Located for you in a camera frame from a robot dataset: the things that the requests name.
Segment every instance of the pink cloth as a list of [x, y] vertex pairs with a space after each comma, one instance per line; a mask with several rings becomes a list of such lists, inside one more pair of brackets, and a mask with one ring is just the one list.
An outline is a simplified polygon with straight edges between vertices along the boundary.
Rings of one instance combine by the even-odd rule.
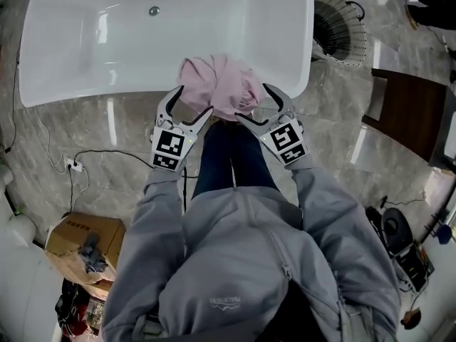
[[201, 113], [214, 106], [213, 115], [237, 121], [235, 113], [248, 115], [264, 99], [263, 87], [253, 70], [226, 54], [186, 58], [180, 66], [180, 100]]

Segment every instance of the blue jeans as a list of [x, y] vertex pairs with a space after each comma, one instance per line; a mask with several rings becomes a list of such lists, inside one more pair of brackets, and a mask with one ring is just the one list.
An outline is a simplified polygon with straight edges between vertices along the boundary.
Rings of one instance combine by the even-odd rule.
[[204, 137], [201, 166], [193, 197], [203, 192], [236, 186], [265, 186], [277, 189], [261, 146], [243, 125], [216, 122]]

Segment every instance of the person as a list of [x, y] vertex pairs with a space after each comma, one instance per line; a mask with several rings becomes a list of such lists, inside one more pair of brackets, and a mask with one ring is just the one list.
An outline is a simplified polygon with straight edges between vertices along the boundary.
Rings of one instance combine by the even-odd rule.
[[418, 24], [448, 30], [456, 29], [456, 19], [451, 14], [456, 8], [455, 0], [418, 1], [427, 6], [405, 5], [405, 12], [414, 29], [418, 28]]
[[104, 341], [395, 341], [398, 282], [363, 207], [311, 154], [286, 168], [300, 207], [278, 190], [257, 138], [218, 121], [183, 215], [180, 172], [153, 169]]

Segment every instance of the open cardboard box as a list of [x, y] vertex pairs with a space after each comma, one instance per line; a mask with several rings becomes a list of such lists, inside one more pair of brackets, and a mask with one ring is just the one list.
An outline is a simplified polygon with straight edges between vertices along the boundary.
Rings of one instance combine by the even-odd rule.
[[[101, 273], [86, 273], [86, 266], [78, 255], [90, 233], [98, 235], [97, 248], [108, 264]], [[125, 226], [119, 219], [71, 213], [50, 232], [44, 252], [65, 279], [80, 284], [91, 295], [105, 300], [116, 276], [124, 235]]]

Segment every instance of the white bathtub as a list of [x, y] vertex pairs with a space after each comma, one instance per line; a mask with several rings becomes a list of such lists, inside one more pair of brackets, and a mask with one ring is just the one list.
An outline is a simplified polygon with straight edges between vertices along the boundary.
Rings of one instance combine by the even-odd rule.
[[[31, 0], [21, 44], [25, 106], [176, 86], [183, 58], [229, 53], [298, 96], [314, 0]], [[150, 16], [152, 6], [160, 7]]]

